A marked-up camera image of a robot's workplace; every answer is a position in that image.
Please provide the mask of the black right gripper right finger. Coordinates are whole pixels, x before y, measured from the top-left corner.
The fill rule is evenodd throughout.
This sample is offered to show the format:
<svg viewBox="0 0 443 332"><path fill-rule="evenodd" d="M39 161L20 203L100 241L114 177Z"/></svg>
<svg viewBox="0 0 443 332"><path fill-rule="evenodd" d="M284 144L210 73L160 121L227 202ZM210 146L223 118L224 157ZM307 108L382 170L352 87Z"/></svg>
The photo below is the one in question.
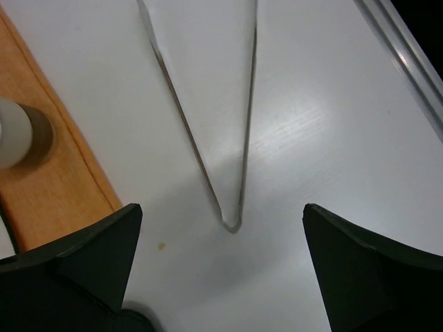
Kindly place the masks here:
<svg viewBox="0 0 443 332"><path fill-rule="evenodd" d="M302 224L332 331L441 331L442 257L316 204Z"/></svg>

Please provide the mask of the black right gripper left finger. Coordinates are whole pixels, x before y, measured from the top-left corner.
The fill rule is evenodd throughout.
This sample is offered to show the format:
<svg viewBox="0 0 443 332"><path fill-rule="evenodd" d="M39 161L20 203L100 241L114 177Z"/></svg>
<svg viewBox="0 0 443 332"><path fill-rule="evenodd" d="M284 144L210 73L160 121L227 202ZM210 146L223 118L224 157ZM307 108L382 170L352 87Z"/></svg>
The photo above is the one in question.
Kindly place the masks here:
<svg viewBox="0 0 443 332"><path fill-rule="evenodd" d="M130 203L86 228L1 260L2 331L153 331L123 309L143 212Z"/></svg>

